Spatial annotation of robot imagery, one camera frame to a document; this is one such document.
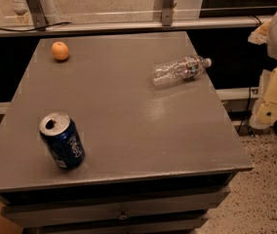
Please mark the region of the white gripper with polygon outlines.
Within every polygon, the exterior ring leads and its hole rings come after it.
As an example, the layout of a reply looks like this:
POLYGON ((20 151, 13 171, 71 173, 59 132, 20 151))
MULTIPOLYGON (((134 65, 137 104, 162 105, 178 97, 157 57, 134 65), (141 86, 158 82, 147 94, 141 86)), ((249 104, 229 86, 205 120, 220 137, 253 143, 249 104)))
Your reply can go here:
MULTIPOLYGON (((277 60, 277 12, 272 21, 266 21, 248 37, 250 43, 267 43, 268 55, 277 60)), ((249 124, 252 128, 264 130, 277 121, 277 67, 272 71, 264 69, 259 78, 257 100, 249 124)))

